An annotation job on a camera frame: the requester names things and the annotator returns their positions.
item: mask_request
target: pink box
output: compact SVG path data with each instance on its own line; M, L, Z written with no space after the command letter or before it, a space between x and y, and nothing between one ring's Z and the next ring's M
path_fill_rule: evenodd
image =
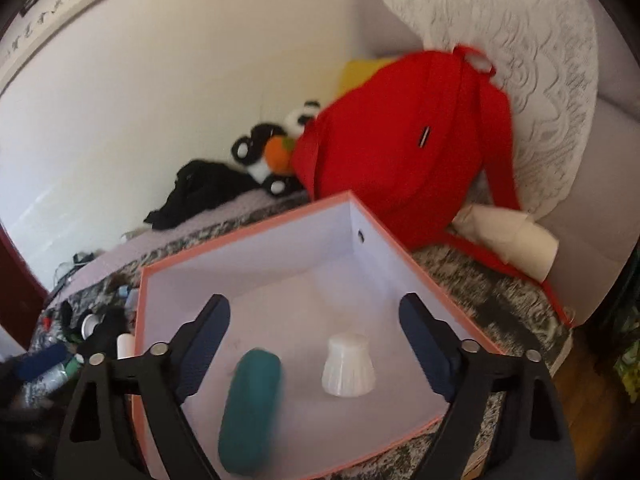
M282 361L282 400L270 462L258 478L316 478L354 465L424 432L447 410L404 337L399 301L416 292L460 339L500 352L351 193L287 212L145 267L136 354L169 341L212 294L231 305L231 322L185 416L220 477L218 431L236 363L252 348ZM321 385L328 338L369 338L376 387L356 399ZM142 414L136 431L149 472L166 478Z

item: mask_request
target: panda plush toy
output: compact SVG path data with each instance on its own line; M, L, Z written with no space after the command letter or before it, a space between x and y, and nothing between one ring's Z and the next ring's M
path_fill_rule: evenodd
M288 114L282 126L256 124L248 137L236 140L231 155L271 196L287 196L301 190L302 185L291 167L291 155L305 125L319 113L320 104L307 101L302 108Z

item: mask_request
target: wooden floor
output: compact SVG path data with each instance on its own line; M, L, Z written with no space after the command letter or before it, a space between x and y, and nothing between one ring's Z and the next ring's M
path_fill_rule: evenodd
M578 480L589 479L617 421L631 407L613 372L599 374L594 364L595 357L577 330L571 353L556 373L554 383L574 441ZM465 480L476 478L481 472L479 466Z

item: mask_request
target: teal object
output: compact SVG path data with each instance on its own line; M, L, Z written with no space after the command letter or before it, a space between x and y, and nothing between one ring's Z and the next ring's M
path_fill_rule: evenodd
M265 350L249 350L238 363L222 416L218 455L232 474L252 476L269 457L280 397L282 365Z
M76 376L76 374L80 371L80 368L82 368L82 365L80 364L78 359L74 357L66 364L65 374L69 379L71 379Z

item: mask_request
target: clutter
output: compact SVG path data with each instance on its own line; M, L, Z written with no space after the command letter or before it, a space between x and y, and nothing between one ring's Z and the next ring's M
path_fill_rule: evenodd
M84 267L86 264L96 259L98 252L99 251L95 251L89 254L74 254L73 261L69 262L69 265L71 266L70 269L60 279L58 279L58 271L60 270L60 267L66 264L66 262L58 266L53 276L54 287L44 300L44 308L47 308L51 304L53 299L68 285L68 283L71 281L72 276L76 272L78 272L78 270L82 269L82 267Z
M133 334L126 333L120 334L116 340L116 346L118 348L118 359L127 359L133 357L135 354L136 338Z
M458 234L491 249L537 282L546 279L558 253L558 239L522 211L468 204L452 225Z
M120 334L129 333L129 323L122 307L111 306L102 321L85 341L78 345L78 353L84 359L101 352L111 359L117 359L117 339Z
M94 333L95 327L100 324L100 318L95 314L88 314L80 326L80 334L82 339L87 340Z
M50 395L60 389L68 380L69 376L65 372L65 365L58 364L42 375L40 383L46 394Z
M154 230L172 229L257 187L250 175L225 164L192 160L178 171L175 188L166 203L150 212L144 221Z
M509 100L490 82L493 67L478 72L468 56L485 57L457 46L409 54L378 70L306 125L292 164L312 199L353 191L409 250L448 243L520 277L490 251L446 232L482 168L495 205L520 209Z
M136 313L138 311L139 295L140 295L140 289L132 288L129 292L129 295L127 296L127 301L124 302L124 312L131 326L135 324Z
M265 350L249 350L238 363L226 398L218 454L232 474L255 475L269 457L282 365Z
M126 300L129 295L129 285L121 285L118 287L118 297Z
M15 376L24 382L31 382L53 366L64 362L68 351L64 343L56 343L35 354L25 354L16 359Z
M82 337L82 322L84 318L91 314L90 310L86 310L83 312L75 325L71 326L71 321L73 319L73 308L68 301L63 301L60 304L60 330L62 332L62 336L69 343L81 343L84 341Z
M131 231L127 231L120 237L120 242L125 243L125 242L128 242L129 240L133 240L133 238L139 237L141 234L149 231L149 229L150 229L149 226L141 226Z
M369 340L360 334L342 333L328 342L329 356L322 372L322 387L336 397L359 397L376 385L369 357Z
M295 143L277 124L261 123L236 140L231 155L271 196L287 196L302 189L290 165Z
M42 328L45 332L51 330L51 323L53 321L53 311L49 310L42 318Z
M65 374L69 379L73 379L82 369L84 358L76 354L65 366Z

